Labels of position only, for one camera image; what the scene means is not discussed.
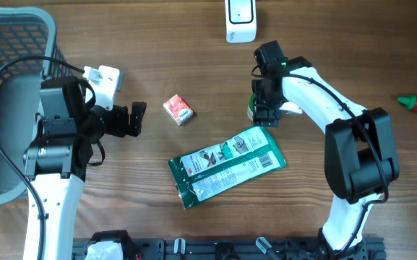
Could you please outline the green lidded round jar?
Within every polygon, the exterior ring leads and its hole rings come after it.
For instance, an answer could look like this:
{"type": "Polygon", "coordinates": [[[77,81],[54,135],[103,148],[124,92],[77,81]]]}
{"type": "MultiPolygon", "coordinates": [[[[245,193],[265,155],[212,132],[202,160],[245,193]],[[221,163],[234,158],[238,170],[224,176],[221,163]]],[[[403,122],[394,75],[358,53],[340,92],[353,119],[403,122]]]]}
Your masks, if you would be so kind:
{"type": "Polygon", "coordinates": [[[249,99],[249,105],[247,107],[247,116],[251,121],[254,120],[254,101],[256,99],[256,94],[253,93],[249,99]]]}

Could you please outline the small orange white box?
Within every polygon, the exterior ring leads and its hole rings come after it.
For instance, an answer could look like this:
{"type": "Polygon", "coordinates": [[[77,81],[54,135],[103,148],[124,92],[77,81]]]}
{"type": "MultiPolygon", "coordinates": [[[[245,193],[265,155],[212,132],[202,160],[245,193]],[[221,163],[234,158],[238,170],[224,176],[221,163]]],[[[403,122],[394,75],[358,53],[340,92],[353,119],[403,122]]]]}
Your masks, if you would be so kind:
{"type": "Polygon", "coordinates": [[[178,126],[188,121],[194,113],[186,101],[179,95],[174,95],[165,101],[163,108],[178,126]]]}

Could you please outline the green white sachet packet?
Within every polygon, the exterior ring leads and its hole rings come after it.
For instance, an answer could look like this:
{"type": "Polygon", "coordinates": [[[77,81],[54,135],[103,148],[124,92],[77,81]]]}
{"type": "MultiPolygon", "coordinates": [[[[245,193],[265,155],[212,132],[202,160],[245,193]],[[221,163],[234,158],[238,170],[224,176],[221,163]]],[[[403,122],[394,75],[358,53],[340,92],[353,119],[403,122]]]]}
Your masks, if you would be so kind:
{"type": "Polygon", "coordinates": [[[185,209],[285,166],[280,148],[262,126],[168,161],[185,209]]]}

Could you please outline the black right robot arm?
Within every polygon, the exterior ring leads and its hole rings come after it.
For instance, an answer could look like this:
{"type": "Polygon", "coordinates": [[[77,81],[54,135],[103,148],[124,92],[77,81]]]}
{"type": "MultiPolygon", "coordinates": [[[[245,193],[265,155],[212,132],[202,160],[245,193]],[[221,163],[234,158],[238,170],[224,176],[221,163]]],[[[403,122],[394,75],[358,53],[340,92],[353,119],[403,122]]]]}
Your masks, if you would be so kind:
{"type": "Polygon", "coordinates": [[[383,259],[382,238],[365,238],[371,208],[389,199],[400,166],[392,122],[382,108],[367,109],[341,95],[304,57],[287,58],[279,43],[254,52],[252,120],[276,127],[295,105],[324,133],[324,174],[334,197],[317,238],[291,238],[284,259],[383,259]]]}

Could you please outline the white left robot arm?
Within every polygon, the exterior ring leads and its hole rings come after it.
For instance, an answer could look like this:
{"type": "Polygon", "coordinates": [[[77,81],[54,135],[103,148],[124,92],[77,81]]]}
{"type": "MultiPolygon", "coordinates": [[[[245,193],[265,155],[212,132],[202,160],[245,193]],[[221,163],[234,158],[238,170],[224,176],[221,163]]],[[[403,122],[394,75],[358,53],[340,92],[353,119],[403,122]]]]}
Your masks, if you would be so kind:
{"type": "Polygon", "coordinates": [[[105,134],[123,138],[141,132],[145,102],[107,109],[95,96],[85,99],[83,88],[95,91],[87,80],[75,76],[41,84],[43,115],[24,163],[25,176],[35,190],[29,202],[40,199],[44,211],[29,210],[24,259],[72,257],[76,213],[93,145],[99,145],[105,134]]]}

